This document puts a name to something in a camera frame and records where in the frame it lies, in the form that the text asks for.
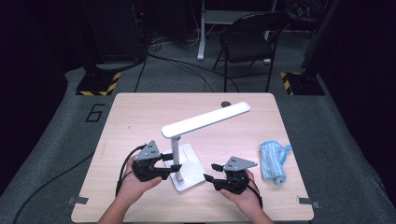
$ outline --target chair backrest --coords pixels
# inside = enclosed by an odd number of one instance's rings
[[[285,11],[260,12],[246,15],[231,25],[229,34],[241,32],[282,31],[289,23]]]

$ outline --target yellow and black hazard tape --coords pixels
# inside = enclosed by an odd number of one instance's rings
[[[114,89],[116,89],[116,85],[117,85],[117,82],[119,81],[120,76],[121,76],[121,73],[117,73],[113,77],[113,80],[111,81],[111,84],[108,87],[107,91],[76,91],[76,95],[86,95],[86,96],[110,95],[114,91]]]
[[[291,89],[291,85],[288,80],[288,74],[293,74],[293,75],[302,75],[302,73],[299,72],[280,72],[280,76],[282,77],[283,84],[285,85],[286,92],[288,95],[293,95],[293,90]]]

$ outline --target human hand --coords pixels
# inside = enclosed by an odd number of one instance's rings
[[[149,181],[141,182],[134,175],[132,164],[134,164],[134,157],[131,157],[127,162],[119,194],[99,219],[98,223],[122,223],[128,208],[135,203],[146,190],[154,188],[163,180],[160,177],[156,177]]]
[[[140,181],[132,171],[133,164],[134,156],[127,162],[122,185],[116,197],[116,200],[122,201],[128,207],[135,203],[146,190],[154,188],[163,180],[158,176],[146,182]]]
[[[247,176],[250,179],[249,185],[255,189],[254,175],[248,169]],[[262,211],[259,199],[255,192],[250,188],[245,189],[241,194],[233,194],[227,189],[221,189],[220,193],[235,203],[239,210],[252,222],[252,223],[273,223],[273,221]]]

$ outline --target black chair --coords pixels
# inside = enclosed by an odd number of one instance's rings
[[[265,91],[268,91],[277,40],[279,34],[288,24],[289,18],[289,14],[284,11],[254,13],[238,19],[225,32],[219,35],[221,51],[213,66],[213,70],[216,69],[218,62],[224,62],[224,92],[227,91],[227,80],[232,79],[227,76],[227,63],[251,62],[251,66],[256,61],[265,59],[271,61],[269,71],[248,76],[268,74],[265,88]],[[264,38],[264,32],[266,31],[270,32],[268,40]],[[225,52],[225,58],[221,60],[220,57],[223,52]]]

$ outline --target gray carpet floor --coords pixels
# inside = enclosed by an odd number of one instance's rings
[[[162,44],[149,53],[172,60],[193,63],[211,69],[219,53],[217,39],[206,41],[205,59],[196,60],[198,44],[187,42]],[[361,154],[351,137],[324,83],[324,96],[289,96],[281,71],[299,72],[308,45],[305,35],[284,33],[280,37],[270,92],[275,96],[294,154],[310,199],[321,204],[312,223],[396,223],[394,206],[389,202],[375,170]],[[101,65],[106,69],[127,63]],[[202,92],[223,90],[223,79],[184,63],[169,63],[153,57],[139,80],[138,92]],[[255,63],[248,70],[266,69]],[[68,89],[47,130],[29,158],[0,198],[0,223],[12,223],[23,203],[53,177],[63,173],[92,154],[96,148],[112,102],[119,92],[136,88],[143,64],[121,73],[116,89],[108,96],[78,96],[76,87],[85,71],[66,73]],[[246,72],[235,66],[234,71]],[[222,64],[217,72],[222,72]],[[243,92],[264,90],[266,76],[235,80]],[[229,82],[229,91],[236,88]],[[85,122],[92,107],[101,110],[98,122]],[[91,158],[40,189],[24,206],[17,223],[72,223],[73,205],[66,203],[78,196]]]

